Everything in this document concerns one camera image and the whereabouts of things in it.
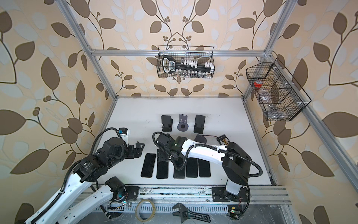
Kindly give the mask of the silver phone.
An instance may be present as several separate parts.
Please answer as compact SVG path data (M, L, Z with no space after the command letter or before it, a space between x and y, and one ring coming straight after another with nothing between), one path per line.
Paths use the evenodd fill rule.
M153 176L154 165L157 155L147 153L141 170L140 176L143 178L151 178Z

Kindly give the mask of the purple phone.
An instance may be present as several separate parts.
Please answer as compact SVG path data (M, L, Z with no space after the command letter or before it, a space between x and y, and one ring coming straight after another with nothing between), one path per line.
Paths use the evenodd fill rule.
M185 177L186 177L186 166L184 166L182 170L174 169L173 172L174 179L185 179Z

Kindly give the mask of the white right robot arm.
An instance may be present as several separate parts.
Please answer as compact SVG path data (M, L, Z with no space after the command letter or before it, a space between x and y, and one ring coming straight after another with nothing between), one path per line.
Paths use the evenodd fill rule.
M246 190L247 202L239 214L233 214L240 219L250 204L251 191L248 180L263 175L263 169L236 143L227 145L209 145L188 139L186 137L172 138L170 134L154 132L152 140L155 146L164 153L165 161L170 161L176 171L186 167L188 159L195 158L221 165L227 175L225 191L230 197L238 196L241 188Z

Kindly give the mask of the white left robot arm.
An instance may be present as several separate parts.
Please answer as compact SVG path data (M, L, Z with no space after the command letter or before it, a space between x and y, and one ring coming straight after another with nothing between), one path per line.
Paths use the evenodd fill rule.
M100 187L98 179L123 160L140 158L145 145L140 142L129 145L126 128L113 130L117 135L98 150L92 147L87 157L72 164L56 194L22 223L77 224L98 207L110 217L103 207L107 202L127 204L131 194L122 181L112 177Z

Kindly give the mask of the black flat phone stand left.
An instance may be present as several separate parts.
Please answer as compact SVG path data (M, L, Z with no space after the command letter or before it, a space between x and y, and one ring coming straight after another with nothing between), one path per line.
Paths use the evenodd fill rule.
M162 115L161 116L161 123L162 123L162 131L163 132L171 132L172 131L172 123L173 119L170 115Z

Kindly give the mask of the grey round phone stand back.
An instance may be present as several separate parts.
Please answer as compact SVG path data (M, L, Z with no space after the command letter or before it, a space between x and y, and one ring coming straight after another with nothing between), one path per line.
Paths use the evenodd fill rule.
M180 114L177 129L181 132L185 132L188 130L188 128L189 128L189 125L187 123L187 115Z

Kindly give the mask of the grey round stand front right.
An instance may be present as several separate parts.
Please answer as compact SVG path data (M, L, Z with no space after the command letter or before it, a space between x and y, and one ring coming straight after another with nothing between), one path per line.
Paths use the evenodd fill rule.
M203 144L206 144L207 143L207 139L206 139L206 137L205 136L203 136L203 135L196 135L196 137L195 137L195 142L199 142L199 143L203 143Z

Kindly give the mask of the black flat stand back right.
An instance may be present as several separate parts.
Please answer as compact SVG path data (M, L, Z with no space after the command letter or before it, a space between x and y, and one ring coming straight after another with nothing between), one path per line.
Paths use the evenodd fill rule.
M194 133L203 134L206 117L204 115L196 115L194 123Z

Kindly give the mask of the black charging board yellow plugs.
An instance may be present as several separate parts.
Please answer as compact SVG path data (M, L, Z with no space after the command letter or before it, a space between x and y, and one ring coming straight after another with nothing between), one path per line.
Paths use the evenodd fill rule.
M221 135L221 136L209 135L209 137L215 138L220 145L227 146L230 143L230 140L227 138L226 135Z

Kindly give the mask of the black adjustable wrench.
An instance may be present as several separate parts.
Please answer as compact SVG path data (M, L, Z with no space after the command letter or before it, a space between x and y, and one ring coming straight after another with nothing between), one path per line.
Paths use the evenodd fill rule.
M208 214L197 213L189 210L184 204L177 203L172 207L172 215L175 217L180 217L180 221L183 224L188 219L196 219L198 221L210 223L211 218Z

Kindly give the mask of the black socket set tool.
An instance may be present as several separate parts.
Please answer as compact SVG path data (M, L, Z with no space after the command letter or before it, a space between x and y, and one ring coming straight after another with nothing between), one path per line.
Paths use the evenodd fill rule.
M162 68L163 71L167 74L172 73L181 73L181 72L194 72L194 73L214 73L214 65L207 63L200 65L198 61L195 60L185 60L181 59L180 62L176 62L172 56L165 56L162 59Z

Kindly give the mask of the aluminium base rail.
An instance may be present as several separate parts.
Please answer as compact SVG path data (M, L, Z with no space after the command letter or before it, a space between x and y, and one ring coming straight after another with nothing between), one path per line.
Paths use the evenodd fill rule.
M109 212L134 212L141 201L145 204L141 211L171 212L177 203L188 209L204 213L226 213L230 205L244 208L247 202L246 190L243 188L238 196L230 197L221 185L128 185L129 205L119 202L105 202L104 208ZM250 186L250 205L291 205L285 187Z

